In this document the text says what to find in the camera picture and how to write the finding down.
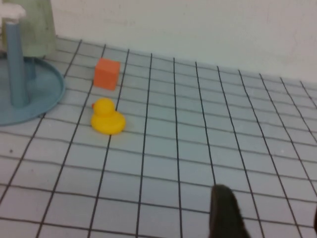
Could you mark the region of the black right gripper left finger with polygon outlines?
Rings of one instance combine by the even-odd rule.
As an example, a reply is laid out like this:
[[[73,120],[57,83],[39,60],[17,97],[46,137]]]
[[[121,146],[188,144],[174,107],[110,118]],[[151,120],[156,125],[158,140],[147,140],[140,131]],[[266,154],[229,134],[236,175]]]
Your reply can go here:
[[[209,237],[250,237],[233,191],[222,184],[216,184],[211,189]]]

